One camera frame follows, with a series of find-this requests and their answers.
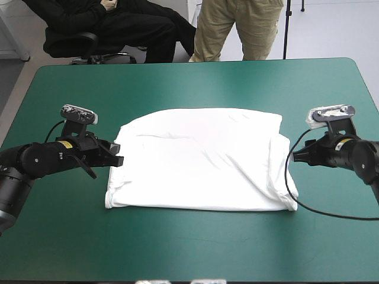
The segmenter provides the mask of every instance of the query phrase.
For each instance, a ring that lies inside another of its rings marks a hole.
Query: folded white shirt
[[[278,114],[235,108],[169,109],[124,126],[105,207],[296,210],[284,183],[290,141]],[[298,196],[288,174],[288,185]]]

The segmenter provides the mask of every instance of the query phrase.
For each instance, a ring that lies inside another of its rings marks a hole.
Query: table surface
[[[233,107],[281,114],[281,134],[292,142],[307,129],[311,108],[351,104],[358,135],[379,140],[377,109],[356,64],[344,58],[43,67],[2,149],[43,141],[61,120],[63,104],[95,111],[99,123],[89,130],[107,140],[121,125],[161,109]],[[353,172],[302,163],[290,170],[303,202],[340,214],[379,215],[370,187]],[[303,208],[109,210],[109,170],[95,171],[96,180],[75,169],[35,183],[16,225],[0,238],[0,280],[379,280],[377,222]]]

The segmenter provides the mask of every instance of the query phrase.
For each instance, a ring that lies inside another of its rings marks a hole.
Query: person
[[[111,44],[147,47],[145,63],[172,62],[176,42],[191,56],[195,27],[147,0],[23,0],[58,33],[90,31]]]
[[[191,62],[218,61],[236,24],[244,60],[265,60],[278,31],[283,0],[203,0]]]

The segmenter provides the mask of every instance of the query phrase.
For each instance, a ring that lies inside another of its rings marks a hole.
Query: seated person
[[[191,56],[196,29],[177,12],[147,0],[23,0],[58,33],[89,31],[102,41],[146,46],[145,63],[172,62],[176,41]]]

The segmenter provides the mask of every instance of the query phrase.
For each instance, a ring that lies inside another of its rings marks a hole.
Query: tripod leg
[[[287,9],[285,11],[285,31],[284,31],[284,48],[283,48],[283,59],[287,57],[287,41],[288,41],[288,25],[290,24],[291,12],[291,0],[287,0]]]

